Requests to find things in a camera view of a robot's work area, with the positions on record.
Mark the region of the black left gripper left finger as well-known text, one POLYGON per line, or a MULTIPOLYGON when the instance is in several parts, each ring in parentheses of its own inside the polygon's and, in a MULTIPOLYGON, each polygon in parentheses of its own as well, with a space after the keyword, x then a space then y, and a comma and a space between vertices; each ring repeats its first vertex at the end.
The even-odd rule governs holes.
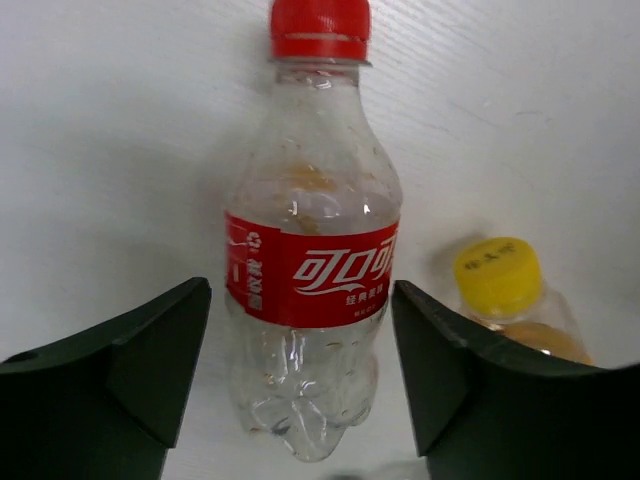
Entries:
POLYGON ((212 290, 148 303, 1 363, 4 479, 158 479, 175 448, 212 290))

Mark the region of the clear bottle red label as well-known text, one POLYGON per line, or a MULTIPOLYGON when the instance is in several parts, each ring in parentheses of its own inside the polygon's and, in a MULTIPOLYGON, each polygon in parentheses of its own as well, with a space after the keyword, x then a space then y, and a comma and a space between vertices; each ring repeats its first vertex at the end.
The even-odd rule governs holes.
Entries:
POLYGON ((369 415, 402 191, 364 113, 366 1, 276 1, 271 99, 225 206, 230 394, 318 462, 369 415))

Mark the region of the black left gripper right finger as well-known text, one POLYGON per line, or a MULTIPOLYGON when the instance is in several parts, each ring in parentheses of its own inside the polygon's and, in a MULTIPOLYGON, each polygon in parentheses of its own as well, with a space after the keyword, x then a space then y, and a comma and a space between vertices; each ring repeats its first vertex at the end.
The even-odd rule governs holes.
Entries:
POLYGON ((417 453, 433 479, 635 479, 639 368, 559 359, 395 283, 417 453))

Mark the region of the clear bottle yellow cap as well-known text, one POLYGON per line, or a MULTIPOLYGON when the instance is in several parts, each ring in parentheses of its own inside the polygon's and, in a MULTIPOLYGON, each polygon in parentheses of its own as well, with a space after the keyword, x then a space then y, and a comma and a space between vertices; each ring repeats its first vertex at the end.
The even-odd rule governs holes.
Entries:
POLYGON ((453 273, 464 317, 543 354, 593 364, 566 298, 548 286, 528 242, 476 242, 457 255, 453 273))

